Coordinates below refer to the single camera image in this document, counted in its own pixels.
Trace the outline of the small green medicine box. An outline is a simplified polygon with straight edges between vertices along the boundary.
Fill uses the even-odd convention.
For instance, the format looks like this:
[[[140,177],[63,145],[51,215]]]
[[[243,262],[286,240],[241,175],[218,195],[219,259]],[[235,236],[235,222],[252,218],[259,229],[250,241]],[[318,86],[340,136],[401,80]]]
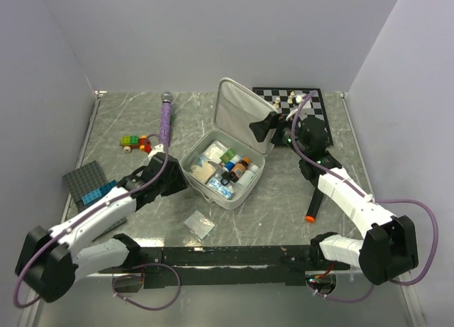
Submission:
[[[236,155],[235,150],[232,148],[229,148],[229,149],[227,149],[227,151],[225,151],[224,154],[222,154],[222,156],[220,156],[220,160],[223,164],[226,164],[227,162],[231,161],[235,155]]]

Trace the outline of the brown bottle orange cap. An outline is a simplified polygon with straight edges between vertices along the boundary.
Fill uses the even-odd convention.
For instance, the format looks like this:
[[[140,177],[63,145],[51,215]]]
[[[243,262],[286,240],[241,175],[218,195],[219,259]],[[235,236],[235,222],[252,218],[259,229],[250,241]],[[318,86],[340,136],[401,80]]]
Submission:
[[[229,172],[228,178],[232,182],[237,182],[245,173],[250,165],[250,159],[248,157],[244,157],[239,162],[237,162],[233,169]]]

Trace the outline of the white blue pill bottle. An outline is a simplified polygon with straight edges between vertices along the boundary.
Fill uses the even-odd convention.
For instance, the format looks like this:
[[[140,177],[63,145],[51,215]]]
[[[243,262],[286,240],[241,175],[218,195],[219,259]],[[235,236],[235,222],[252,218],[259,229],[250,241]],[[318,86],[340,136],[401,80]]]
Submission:
[[[234,166],[241,161],[241,157],[239,155],[235,155],[228,161],[224,166],[223,169],[227,172],[230,172]]]

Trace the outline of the white medicine kit case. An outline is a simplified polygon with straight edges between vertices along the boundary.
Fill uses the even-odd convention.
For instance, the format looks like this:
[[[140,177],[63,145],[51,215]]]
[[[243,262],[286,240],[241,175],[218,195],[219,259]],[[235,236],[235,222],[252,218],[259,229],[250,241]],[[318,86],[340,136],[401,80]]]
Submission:
[[[278,111],[247,87],[230,78],[223,78],[219,82],[215,103],[215,129],[204,134],[180,162],[184,176],[205,200],[224,209],[236,209],[247,199],[262,176],[265,158],[274,147],[271,138],[275,133],[272,129],[262,142],[257,142],[249,125],[264,120],[270,113],[278,114]],[[196,159],[216,140],[227,148],[232,148],[237,155],[249,157],[251,162],[258,166],[258,172],[250,184],[236,192],[232,199],[225,198],[190,173]]]

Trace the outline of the large gauze plastic bag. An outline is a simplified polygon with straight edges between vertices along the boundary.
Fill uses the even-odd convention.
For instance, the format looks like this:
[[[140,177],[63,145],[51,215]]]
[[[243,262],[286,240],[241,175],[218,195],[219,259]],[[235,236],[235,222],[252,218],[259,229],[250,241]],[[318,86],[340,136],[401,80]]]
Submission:
[[[228,150],[228,148],[218,140],[212,142],[202,153],[202,155],[212,162],[221,163],[221,157]]]

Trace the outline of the white green pill bottle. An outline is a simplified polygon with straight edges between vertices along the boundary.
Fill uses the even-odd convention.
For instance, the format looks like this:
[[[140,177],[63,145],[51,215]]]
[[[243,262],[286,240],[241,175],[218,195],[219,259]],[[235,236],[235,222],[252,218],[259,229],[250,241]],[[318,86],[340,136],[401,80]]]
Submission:
[[[244,174],[238,179],[236,185],[242,189],[246,188],[252,182],[259,169],[260,168],[257,165],[251,164]]]

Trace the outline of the small black scissors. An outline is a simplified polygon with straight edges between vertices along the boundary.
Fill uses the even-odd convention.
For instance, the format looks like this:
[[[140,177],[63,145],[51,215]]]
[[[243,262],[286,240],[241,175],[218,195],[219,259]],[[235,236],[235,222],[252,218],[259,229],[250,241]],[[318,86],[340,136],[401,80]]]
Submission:
[[[231,178],[230,178],[230,175],[229,175],[229,174],[223,174],[223,175],[221,176],[221,184],[222,184],[223,186],[229,185],[230,182],[231,182]]]

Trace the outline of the bandage box plastic bag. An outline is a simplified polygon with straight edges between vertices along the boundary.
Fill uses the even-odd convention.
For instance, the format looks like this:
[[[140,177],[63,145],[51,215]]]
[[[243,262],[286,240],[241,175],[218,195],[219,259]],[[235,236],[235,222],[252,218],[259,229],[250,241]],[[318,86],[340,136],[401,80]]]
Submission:
[[[198,182],[206,184],[216,173],[216,168],[203,160],[200,165],[192,165],[189,173]]]

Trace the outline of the blue packets plastic bag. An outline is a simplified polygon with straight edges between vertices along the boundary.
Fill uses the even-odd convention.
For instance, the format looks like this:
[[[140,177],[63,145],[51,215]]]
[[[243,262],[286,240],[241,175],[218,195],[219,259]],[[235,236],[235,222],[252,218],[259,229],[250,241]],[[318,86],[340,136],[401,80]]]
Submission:
[[[208,181],[207,187],[222,196],[224,199],[230,200],[236,192],[235,188],[233,185],[224,184],[223,182],[224,179],[214,176]]]

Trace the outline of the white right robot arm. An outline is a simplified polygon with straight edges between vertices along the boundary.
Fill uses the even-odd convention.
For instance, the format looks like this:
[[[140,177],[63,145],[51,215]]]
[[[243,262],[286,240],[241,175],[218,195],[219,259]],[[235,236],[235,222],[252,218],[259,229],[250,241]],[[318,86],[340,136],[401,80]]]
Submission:
[[[299,154],[300,172],[314,186],[307,218],[314,219],[321,200],[328,197],[360,232],[359,239],[335,232],[312,238],[309,259],[315,268],[344,263],[360,269],[371,283],[379,285],[418,266],[414,223],[383,208],[354,183],[328,151],[322,120],[307,117],[292,123],[284,115],[270,112],[265,119],[250,123],[249,128],[259,143],[274,130],[272,142],[281,140]]]

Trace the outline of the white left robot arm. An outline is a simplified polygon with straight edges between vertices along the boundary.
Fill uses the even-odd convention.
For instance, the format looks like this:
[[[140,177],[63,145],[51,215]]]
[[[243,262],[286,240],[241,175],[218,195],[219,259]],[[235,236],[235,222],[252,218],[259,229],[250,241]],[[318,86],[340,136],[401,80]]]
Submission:
[[[49,230],[38,226],[24,240],[15,273],[35,292],[35,301],[54,302],[78,280],[109,268],[130,272],[140,263],[140,246],[125,234],[92,245],[93,239],[158,197],[188,186],[179,161],[156,153],[147,165],[121,179],[98,202]]]

